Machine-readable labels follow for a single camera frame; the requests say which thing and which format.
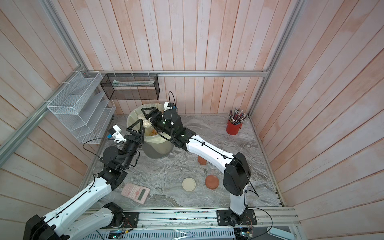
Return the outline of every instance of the beige round lid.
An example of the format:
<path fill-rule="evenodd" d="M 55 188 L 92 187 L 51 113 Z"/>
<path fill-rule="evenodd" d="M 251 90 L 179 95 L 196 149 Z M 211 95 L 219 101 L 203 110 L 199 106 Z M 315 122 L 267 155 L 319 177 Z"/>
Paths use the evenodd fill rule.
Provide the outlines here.
<path fill-rule="evenodd" d="M 184 179 L 183 189 L 185 191 L 191 192 L 191 191 L 195 190 L 195 188 L 196 188 L 196 182 L 193 178 L 187 177 L 186 179 Z"/>

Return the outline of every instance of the wire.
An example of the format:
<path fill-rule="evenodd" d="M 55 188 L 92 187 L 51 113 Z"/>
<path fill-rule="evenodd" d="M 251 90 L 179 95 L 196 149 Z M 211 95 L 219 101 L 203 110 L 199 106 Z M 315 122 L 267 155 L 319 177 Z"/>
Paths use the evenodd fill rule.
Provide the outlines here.
<path fill-rule="evenodd" d="M 60 213 L 62 213 L 65 209 L 67 209 L 70 205 L 72 205 L 74 202 L 76 202 L 79 198 L 81 198 L 85 193 L 87 193 L 88 191 L 89 191 L 89 189 L 87 190 L 87 191 L 85 191 L 85 192 L 83 192 L 83 194 L 81 194 L 78 198 L 76 198 L 73 202 L 71 202 L 68 206 L 66 206 L 65 208 L 63 208 L 63 210 L 61 210 L 59 213 L 57 213 L 56 214 L 56 218 L 58 218 L 59 216 L 59 214 Z"/>
<path fill-rule="evenodd" d="M 266 234 L 266 233 L 268 233 L 270 230 L 271 230 L 271 228 L 272 228 L 272 226 L 273 226 L 273 220 L 272 220 L 272 217 L 271 217 L 271 215 L 269 215 L 269 213 L 268 212 L 266 212 L 265 210 L 263 210 L 263 209 L 260 209 L 260 210 L 262 210 L 262 211 L 264 211 L 266 214 L 268 214 L 268 216 L 271 218 L 271 227 L 269 228 L 269 230 L 267 230 L 265 233 L 262 233 L 262 234 L 260 234 L 260 235 L 257 235 L 257 236 L 255 236 L 255 237 L 252 237 L 252 238 L 248 238 L 248 240 L 252 240 L 252 239 L 255 239 L 255 238 L 257 238 L 257 237 L 260 237 L 260 236 L 262 236 L 262 235 L 264 235 L 264 234 Z"/>
<path fill-rule="evenodd" d="M 139 153 L 139 155 L 137 156 L 137 158 L 136 158 L 136 162 L 135 162 L 135 165 L 130 165 L 130 166 L 132 166 L 132 167 L 136 167 L 136 164 L 137 164 L 137 161 L 139 160 L 139 157 L 140 157 L 140 151 L 139 150 L 137 150 L 136 152 L 138 152 Z"/>
<path fill-rule="evenodd" d="M 194 138 L 189 138 L 189 139 L 187 139 L 187 140 L 196 140 L 196 141 L 198 141 L 199 143 L 201 143 L 201 144 L 203 144 L 203 145 L 209 147 L 209 148 L 212 149 L 213 151 L 215 151 L 215 152 L 217 152 L 218 154 L 222 155 L 224 159 L 229 158 L 229 159 L 234 159 L 234 160 L 236 160 L 237 162 L 240 163 L 240 165 L 241 165 L 241 166 L 243 167 L 243 169 L 244 169 L 243 164 L 242 164 L 239 160 L 237 160 L 237 159 L 235 159 L 235 158 L 230 158 L 230 157 L 228 157 L 228 156 L 226 156 L 226 155 L 220 153 L 219 151 L 214 150 L 214 149 L 211 148 L 210 146 L 206 145 L 205 142 L 201 142 L 201 141 L 199 141 L 199 140 L 197 140 L 197 139 L 194 139 Z M 247 173 L 246 171 L 245 171 L 245 175 L 247 176 L 248 181 L 249 181 L 249 183 L 251 184 L 251 186 L 252 186 L 252 188 L 253 188 L 253 190 L 254 190 L 254 193 L 259 197 L 259 195 L 257 194 L 255 188 L 253 187 L 252 182 L 251 182 L 251 179 L 249 178 L 248 173 Z"/>
<path fill-rule="evenodd" d="M 240 163 L 240 165 L 243 167 L 243 169 L 244 169 L 244 166 L 243 166 L 243 164 L 242 164 L 242 162 L 240 162 L 239 160 L 237 160 L 237 159 L 235 159 L 237 162 L 239 162 Z M 256 190 L 255 190 L 255 188 L 253 187 L 253 185 L 252 185 L 252 182 L 251 182 L 251 179 L 249 178 L 249 176 L 248 176 L 248 173 L 247 173 L 247 171 L 245 171 L 245 175 L 247 176 L 247 178 L 248 178 L 248 181 L 249 181 L 249 183 L 251 184 L 251 186 L 252 186 L 252 188 L 253 188 L 253 190 L 254 190 L 254 193 L 259 197 L 259 195 L 257 194 L 257 192 L 256 192 Z"/>
<path fill-rule="evenodd" d="M 161 135 L 160 133 L 158 134 L 160 137 L 162 137 L 162 138 L 164 138 L 165 140 L 167 140 L 167 141 L 171 141 L 171 139 L 168 139 L 168 138 L 166 138 L 166 137 L 164 137 L 163 135 Z"/>
<path fill-rule="evenodd" d="M 206 145 L 205 142 L 201 142 L 200 140 L 197 140 L 197 139 L 194 139 L 194 138 L 190 138 L 190 139 L 188 139 L 188 140 L 196 140 L 196 141 L 198 141 L 198 142 L 201 143 L 202 145 L 205 145 L 206 147 L 210 148 L 211 150 L 213 150 L 213 151 L 217 152 L 218 154 L 220 154 L 221 156 L 223 156 L 224 159 L 226 159 L 226 158 L 228 158 L 228 159 L 233 159 L 233 158 L 230 158 L 230 157 L 228 157 L 228 156 L 222 154 L 222 153 L 219 152 L 219 151 L 216 151 L 215 149 L 211 148 L 210 146 Z"/>
<path fill-rule="evenodd" d="M 84 145 L 86 145 L 87 143 L 89 143 L 89 142 L 91 142 L 91 141 L 93 141 L 93 140 L 99 140 L 99 139 L 102 139 L 102 140 L 111 140 L 111 141 L 117 141 L 117 142 L 125 143 L 125 142 L 123 142 L 123 141 L 115 140 L 115 139 L 110 139 L 110 138 L 95 138 L 95 139 L 86 141 L 86 142 L 83 144 L 83 149 L 86 150 L 86 151 L 88 151 L 88 152 L 90 152 L 90 153 L 92 153 L 93 155 L 95 155 L 95 156 L 98 157 L 99 159 L 101 159 L 101 157 L 100 157 L 99 155 L 95 154 L 95 153 L 92 152 L 92 151 L 89 151 L 88 149 L 86 149 L 86 148 L 84 147 Z"/>
<path fill-rule="evenodd" d="M 169 95 L 169 93 L 172 93 L 173 103 L 176 105 L 175 96 L 173 95 L 173 92 L 171 92 L 171 91 L 168 92 L 168 98 L 169 98 L 169 101 L 170 101 L 170 95 Z"/>
<path fill-rule="evenodd" d="M 92 185 L 88 188 L 88 190 L 91 190 L 91 187 L 95 184 L 95 181 L 96 181 L 95 174 L 92 174 L 92 176 L 93 176 L 93 183 L 92 183 Z"/>
<path fill-rule="evenodd" d="M 256 192 L 254 192 L 254 191 L 252 191 L 252 190 L 250 190 L 250 189 L 247 189 L 247 190 L 245 190 L 244 192 L 247 192 L 247 191 L 250 191 L 250 192 L 253 192 L 254 194 L 257 194 Z"/>
<path fill-rule="evenodd" d="M 175 129 L 174 128 L 172 128 L 171 130 L 170 130 L 170 141 L 171 141 L 171 143 L 173 143 L 174 145 L 178 145 L 178 144 L 176 144 L 176 142 L 175 142 L 175 136 L 173 136 L 173 132 L 175 131 Z"/>
<path fill-rule="evenodd" d="M 103 236 L 96 230 L 96 232 L 100 235 L 101 239 L 104 240 Z"/>
<path fill-rule="evenodd" d="M 125 221 L 124 221 L 124 225 L 122 226 L 122 228 L 121 228 L 121 234 L 120 235 L 122 235 L 122 232 L 124 231 L 124 227 L 125 227 Z"/>
<path fill-rule="evenodd" d="M 252 223 L 252 219 L 250 219 L 248 216 L 246 216 L 250 221 L 251 221 L 251 230 L 252 230 L 252 236 L 253 236 L 253 223 Z"/>
<path fill-rule="evenodd" d="M 129 222 L 129 220 L 128 220 L 128 219 L 127 219 L 127 222 L 128 222 L 128 224 L 130 225 L 130 227 L 131 227 L 131 228 L 133 228 L 133 227 L 132 227 L 132 225 L 131 225 L 131 223 Z"/>

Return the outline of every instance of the metal mounting plate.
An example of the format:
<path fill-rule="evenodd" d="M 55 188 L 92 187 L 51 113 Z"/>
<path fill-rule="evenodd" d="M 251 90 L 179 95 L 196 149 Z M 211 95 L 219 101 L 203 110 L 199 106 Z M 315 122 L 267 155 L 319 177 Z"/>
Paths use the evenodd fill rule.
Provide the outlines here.
<path fill-rule="evenodd" d="M 217 225 L 219 226 L 230 226 L 230 216 L 231 211 L 230 210 L 217 210 L 216 216 L 217 216 Z M 257 225 L 257 220 L 255 216 L 255 211 L 253 209 L 247 209 L 245 210 L 245 215 L 243 217 L 244 222 L 241 223 L 241 225 Z"/>
<path fill-rule="evenodd" d="M 128 219 L 129 223 L 132 225 L 132 228 L 137 228 L 137 222 L 139 220 L 138 212 L 125 212 L 124 216 Z"/>

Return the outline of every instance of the calculator display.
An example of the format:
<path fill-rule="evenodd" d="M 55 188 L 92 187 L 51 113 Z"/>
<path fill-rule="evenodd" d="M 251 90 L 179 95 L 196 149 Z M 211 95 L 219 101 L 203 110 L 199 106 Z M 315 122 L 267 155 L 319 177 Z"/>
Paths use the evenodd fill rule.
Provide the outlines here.
<path fill-rule="evenodd" d="M 144 193 L 145 193 L 145 189 L 143 189 L 143 190 L 141 191 L 140 196 L 139 196 L 139 198 L 138 198 L 139 201 L 140 201 L 141 198 L 144 196 Z"/>

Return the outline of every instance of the black cable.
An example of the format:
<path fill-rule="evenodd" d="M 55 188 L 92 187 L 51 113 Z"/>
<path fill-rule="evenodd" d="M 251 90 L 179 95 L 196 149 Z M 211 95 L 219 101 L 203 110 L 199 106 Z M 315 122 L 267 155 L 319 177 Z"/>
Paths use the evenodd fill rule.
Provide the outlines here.
<path fill-rule="evenodd" d="M 96 232 L 100 235 L 101 239 L 104 240 L 103 236 L 96 230 Z"/>
<path fill-rule="evenodd" d="M 173 103 L 176 105 L 175 96 L 173 95 L 173 92 L 171 92 L 171 91 L 168 92 L 168 98 L 169 98 L 169 101 L 170 101 L 170 95 L 169 95 L 169 93 L 172 93 Z"/>
<path fill-rule="evenodd" d="M 248 178 L 248 181 L 249 181 L 249 183 L 251 184 L 251 186 L 252 186 L 252 188 L 253 188 L 253 190 L 254 190 L 254 193 L 259 197 L 259 195 L 257 194 L 257 192 L 256 192 L 256 190 L 255 190 L 255 188 L 253 187 L 253 185 L 252 185 L 252 182 L 251 182 L 251 179 L 249 179 L 249 176 L 248 176 L 248 173 L 247 172 L 245 172 L 245 175 L 247 176 L 247 178 Z"/>
<path fill-rule="evenodd" d="M 256 194 L 256 195 L 257 195 L 257 193 L 256 193 L 256 192 L 254 192 L 254 191 L 252 191 L 252 190 L 250 190 L 250 189 L 247 189 L 247 190 L 245 190 L 244 192 L 247 192 L 247 191 L 253 192 L 254 194 Z"/>
<path fill-rule="evenodd" d="M 201 142 L 200 140 L 197 140 L 197 139 L 194 139 L 194 138 L 190 138 L 190 139 L 188 139 L 188 140 L 196 140 L 196 141 L 198 141 L 198 142 L 201 143 L 202 145 L 205 145 L 206 147 L 210 148 L 211 150 L 213 150 L 213 151 L 217 152 L 218 154 L 220 154 L 221 156 L 223 156 L 224 159 L 226 159 L 226 158 L 233 159 L 233 158 L 230 158 L 230 157 L 228 157 L 228 156 L 222 154 L 222 153 L 219 152 L 219 151 L 214 150 L 214 149 L 211 148 L 210 146 L 206 145 L 205 142 Z"/>
<path fill-rule="evenodd" d="M 58 215 L 60 214 L 60 213 L 62 213 L 65 209 L 67 209 L 70 205 L 72 205 L 72 204 L 74 204 L 80 197 L 82 197 L 85 193 L 87 193 L 89 190 L 91 190 L 91 188 L 92 188 L 92 186 L 95 184 L 95 181 L 96 181 L 96 178 L 95 178 L 95 175 L 96 174 L 99 174 L 99 173 L 95 173 L 95 174 L 92 174 L 92 176 L 93 176 L 93 183 L 92 183 L 92 185 L 88 188 L 88 190 L 86 190 L 85 192 L 83 192 L 83 194 L 81 194 L 78 198 L 76 198 L 73 202 L 71 202 L 68 206 L 66 206 L 63 210 L 61 210 L 59 213 L 57 213 L 56 214 L 56 216 L 58 217 Z"/>
<path fill-rule="evenodd" d="M 159 132 L 158 132 L 158 135 L 159 135 L 160 137 L 164 138 L 164 139 L 167 140 L 167 141 L 170 141 L 170 140 L 171 140 L 171 139 L 168 139 L 168 138 L 164 137 L 164 136 L 161 135 Z"/>
<path fill-rule="evenodd" d="M 115 139 L 110 139 L 110 138 L 95 138 L 95 139 L 86 141 L 86 142 L 83 144 L 83 149 L 86 150 L 86 151 L 88 151 L 88 152 L 90 152 L 90 153 L 92 153 L 93 155 L 95 155 L 95 156 L 98 157 L 99 159 L 101 159 L 101 157 L 100 157 L 99 155 L 95 154 L 95 153 L 92 152 L 92 151 L 89 151 L 88 149 L 86 149 L 86 148 L 84 147 L 85 144 L 87 144 L 87 143 L 89 143 L 89 142 L 91 142 L 91 141 L 93 141 L 93 140 L 99 140 L 99 139 L 102 139 L 102 140 L 111 140 L 111 141 L 117 141 L 117 142 L 125 143 L 125 142 L 123 142 L 123 141 L 115 140 Z"/>
<path fill-rule="evenodd" d="M 248 240 L 252 240 L 252 239 L 255 239 L 255 238 L 257 238 L 257 237 L 260 237 L 260 236 L 262 236 L 262 235 L 264 235 L 264 234 L 266 234 L 266 233 L 268 233 L 270 230 L 271 230 L 271 228 L 272 228 L 272 226 L 273 226 L 273 220 L 272 220 L 272 217 L 271 217 L 271 215 L 269 215 L 269 213 L 268 212 L 266 212 L 265 210 L 263 210 L 263 209 L 260 209 L 260 210 L 262 210 L 262 211 L 264 211 L 266 214 L 268 214 L 268 216 L 271 218 L 271 227 L 269 228 L 269 230 L 267 230 L 265 233 L 263 233 L 263 234 L 260 234 L 260 235 L 257 235 L 257 236 L 254 236 L 254 237 L 252 237 L 252 238 L 248 238 Z"/>
<path fill-rule="evenodd" d="M 126 222 L 124 221 L 124 225 L 121 228 L 121 234 L 120 235 L 122 235 L 122 232 L 124 231 L 125 224 L 126 224 Z"/>
<path fill-rule="evenodd" d="M 138 152 L 139 153 L 139 155 L 137 156 L 137 158 L 136 158 L 136 162 L 135 162 L 135 166 L 133 166 L 133 165 L 130 165 L 130 166 L 132 166 L 132 167 L 136 167 L 136 164 L 137 164 L 137 161 L 139 160 L 139 157 L 140 157 L 140 152 L 137 150 L 136 152 Z"/>
<path fill-rule="evenodd" d="M 172 128 L 171 130 L 170 130 L 170 139 L 171 139 L 171 142 L 173 143 L 173 145 L 177 145 L 176 144 L 176 142 L 175 142 L 175 136 L 173 136 L 173 131 L 175 131 L 175 129 L 174 128 Z"/>

